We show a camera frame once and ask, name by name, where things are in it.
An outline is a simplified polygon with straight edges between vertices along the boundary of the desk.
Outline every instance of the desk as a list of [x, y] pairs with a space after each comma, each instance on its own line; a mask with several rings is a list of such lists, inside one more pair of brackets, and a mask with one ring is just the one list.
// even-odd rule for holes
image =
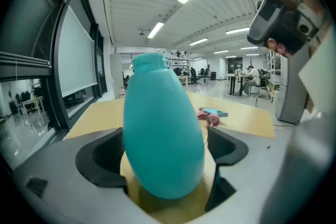
[[27, 100], [27, 101], [22, 102], [23, 112], [24, 112], [25, 115], [26, 115], [26, 119], [27, 119], [29, 125], [30, 125], [30, 122], [29, 122], [29, 119], [28, 119], [28, 114], [27, 114], [25, 105], [27, 105], [27, 104], [31, 104], [31, 103], [34, 103], [34, 104], [35, 104], [35, 106], [36, 106], [36, 108], [37, 108], [37, 111], [38, 111], [38, 114], [40, 115], [41, 121], [42, 121], [43, 125], [45, 125], [44, 120], [43, 120], [42, 115], [41, 115], [40, 108], [39, 108], [39, 106], [38, 106], [38, 102], [41, 103], [42, 110], [43, 110], [43, 113], [44, 113], [44, 115], [45, 115], [46, 111], [45, 111], [44, 106], [43, 106], [43, 97], [42, 97], [42, 96], [39, 96], [39, 97], [37, 97], [37, 98], [35, 98], [35, 99], [30, 99], [30, 100]]
[[[234, 74], [226, 74], [225, 75], [227, 77], [227, 79], [230, 77], [230, 95], [235, 95], [235, 96], [242, 96], [241, 92], [242, 92], [242, 89], [243, 89], [243, 78], [245, 78], [246, 76], [244, 75], [234, 75]], [[240, 91], [239, 93], [235, 93], [235, 83], [236, 83], [236, 77], [240, 77], [242, 78], [241, 81], [240, 81]]]
[[188, 78], [189, 76], [177, 76], [179, 79], [184, 79], [185, 82], [185, 90], [188, 91]]
[[[219, 127], [251, 135], [275, 137], [271, 115], [267, 110], [236, 102], [207, 97], [187, 92], [198, 112], [200, 107], [209, 107], [228, 112], [227, 118], [221, 118]], [[84, 134], [122, 127], [124, 98], [93, 103], [72, 127], [68, 138]], [[207, 123], [200, 121], [203, 139], [207, 136]], [[150, 216], [163, 223], [184, 223], [205, 213], [215, 171], [215, 163], [205, 144], [204, 176], [201, 183], [187, 196], [177, 200], [164, 200], [154, 197], [143, 189], [129, 165], [126, 154], [122, 156], [120, 173], [128, 184], [129, 197]]]

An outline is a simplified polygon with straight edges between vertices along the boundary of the teal bottle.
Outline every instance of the teal bottle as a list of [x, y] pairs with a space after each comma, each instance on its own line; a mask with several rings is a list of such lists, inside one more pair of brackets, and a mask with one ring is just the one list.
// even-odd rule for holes
[[124, 147], [140, 184], [165, 199], [190, 193], [201, 181], [204, 144], [198, 118], [162, 54], [133, 60], [124, 105]]

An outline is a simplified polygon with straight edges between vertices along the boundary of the person in white shirt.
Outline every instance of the person in white shirt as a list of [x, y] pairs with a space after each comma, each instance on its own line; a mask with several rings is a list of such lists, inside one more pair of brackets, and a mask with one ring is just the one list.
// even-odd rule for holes
[[260, 86], [260, 75], [257, 69], [253, 66], [248, 67], [247, 77], [252, 77], [253, 79], [250, 81], [246, 81], [243, 85], [244, 93], [243, 95], [249, 95], [249, 87], [257, 87]]

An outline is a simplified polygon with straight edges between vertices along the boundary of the pink wheel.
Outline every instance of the pink wheel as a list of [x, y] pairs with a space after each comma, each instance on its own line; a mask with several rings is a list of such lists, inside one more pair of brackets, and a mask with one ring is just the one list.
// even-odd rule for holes
[[218, 126], [219, 125], [219, 116], [217, 114], [210, 114], [207, 118], [209, 126]]

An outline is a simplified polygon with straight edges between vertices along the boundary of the pants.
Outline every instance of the pants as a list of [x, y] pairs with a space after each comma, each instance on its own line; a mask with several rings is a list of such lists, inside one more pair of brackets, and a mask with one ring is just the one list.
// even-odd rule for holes
[[244, 92], [246, 94], [249, 94], [249, 88], [250, 87], [257, 87], [258, 84], [254, 80], [246, 81], [243, 85]]

